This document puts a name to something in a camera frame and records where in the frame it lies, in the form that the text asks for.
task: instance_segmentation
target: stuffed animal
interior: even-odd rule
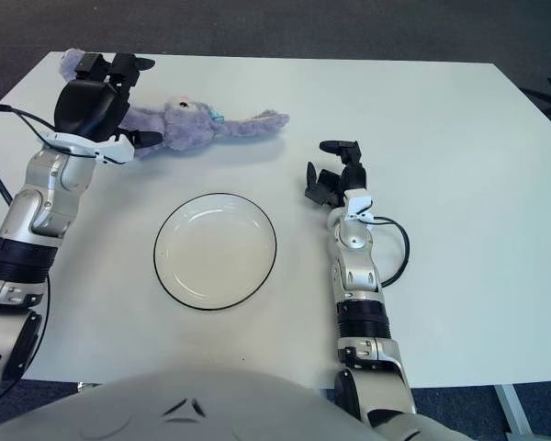
[[[69,49],[62,58],[60,73],[66,81],[75,78],[75,66],[84,56],[78,49]],[[142,157],[155,150],[169,147],[185,151],[210,143],[217,136],[256,136],[274,133],[289,122],[289,116],[266,110],[256,117],[227,120],[211,106],[187,98],[170,99],[162,110],[130,107],[120,123],[122,129],[159,131],[163,142],[139,149]]]

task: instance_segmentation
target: silver robot arm segment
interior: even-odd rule
[[[333,207],[327,221],[339,339],[345,369],[335,379],[335,401],[355,418],[376,426],[388,413],[415,413],[414,401],[392,340],[382,281],[372,256],[373,201],[366,190],[357,142],[323,141],[320,149],[341,157],[341,175],[309,163],[305,196]]]

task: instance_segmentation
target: plush toy head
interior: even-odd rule
[[[75,66],[83,51],[70,49],[63,55],[60,72],[67,81],[75,78]],[[212,107],[187,98],[171,99],[163,109],[131,107],[120,123],[128,130],[151,130],[163,134],[163,143],[139,149],[138,156],[170,147],[189,150],[202,147],[216,136],[255,136],[274,133],[289,122],[289,116],[266,110],[250,119],[225,120]]]

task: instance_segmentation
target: gray carpet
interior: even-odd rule
[[[551,0],[0,0],[0,98],[47,52],[69,47],[494,62],[518,86],[551,94]],[[74,391],[23,381],[0,402],[0,422]],[[413,393],[421,413],[482,441],[504,440],[493,388]],[[551,435],[551,382],[518,393],[534,430]]]

